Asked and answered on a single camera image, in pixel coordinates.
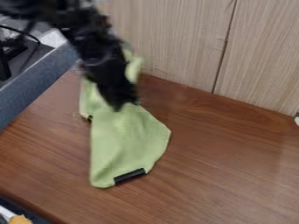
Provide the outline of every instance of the black object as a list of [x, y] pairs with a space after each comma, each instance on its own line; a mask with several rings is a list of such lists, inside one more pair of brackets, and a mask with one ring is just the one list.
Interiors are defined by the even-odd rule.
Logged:
[[48, 220], [41, 218], [40, 216], [34, 214], [31, 211], [28, 211], [22, 206], [17, 206], [14, 202], [10, 200], [0, 197], [0, 206], [10, 210], [14, 214], [24, 215], [27, 219], [31, 220], [34, 224], [51, 224]]
[[0, 224], [8, 224], [5, 218], [0, 214]]
[[136, 86], [125, 71], [122, 42], [110, 33], [108, 18], [83, 0], [1, 0], [0, 12], [12, 18], [46, 21], [58, 28], [82, 58], [86, 77], [95, 82], [107, 103], [119, 111], [126, 102], [137, 104]]
[[6, 81], [11, 77], [10, 67], [0, 41], [0, 81]]
[[123, 174], [121, 176], [116, 177], [115, 178], [115, 184], [118, 186], [120, 184], [129, 182], [133, 179], [140, 178], [140, 177], [144, 176], [145, 174], [146, 173], [145, 173], [145, 170], [143, 168], [132, 171], [132, 172], [128, 172], [126, 174]]

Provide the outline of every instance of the cloth fold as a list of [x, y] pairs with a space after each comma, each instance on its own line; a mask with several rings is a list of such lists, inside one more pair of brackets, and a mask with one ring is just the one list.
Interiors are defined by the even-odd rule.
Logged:
[[[124, 54], [129, 63], [126, 77], [137, 83], [143, 60], [128, 50]], [[96, 85], [84, 78], [80, 114], [86, 119], [92, 117], [89, 178], [93, 186], [114, 186], [115, 178], [140, 169], [149, 173], [167, 148], [170, 130], [150, 112], [132, 103], [114, 112]]]

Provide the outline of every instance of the wooden cabinet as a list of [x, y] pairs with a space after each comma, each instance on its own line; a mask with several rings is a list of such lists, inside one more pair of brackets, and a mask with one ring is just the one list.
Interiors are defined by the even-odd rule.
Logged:
[[299, 109], [299, 1], [239, 0], [216, 94], [294, 116]]
[[234, 0], [112, 0], [116, 32], [158, 77], [212, 92]]

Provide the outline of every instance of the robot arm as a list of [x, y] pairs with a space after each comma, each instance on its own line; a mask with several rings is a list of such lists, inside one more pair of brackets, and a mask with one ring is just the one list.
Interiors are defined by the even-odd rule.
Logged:
[[25, 32], [38, 21], [58, 28], [81, 57], [86, 77], [115, 111], [125, 102], [137, 102], [135, 85], [125, 76], [127, 61], [122, 42], [110, 33], [108, 18], [90, 2], [80, 0], [0, 0], [0, 12], [28, 20]]

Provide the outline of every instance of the black clip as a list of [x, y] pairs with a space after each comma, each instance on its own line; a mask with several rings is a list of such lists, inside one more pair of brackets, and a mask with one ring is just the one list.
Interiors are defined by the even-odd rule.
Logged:
[[144, 176], [145, 174], [146, 174], [146, 172], [143, 168], [132, 171], [132, 172], [128, 172], [126, 174], [116, 177], [115, 184], [118, 186], [120, 184], [129, 182], [130, 180], [140, 178], [141, 176]]

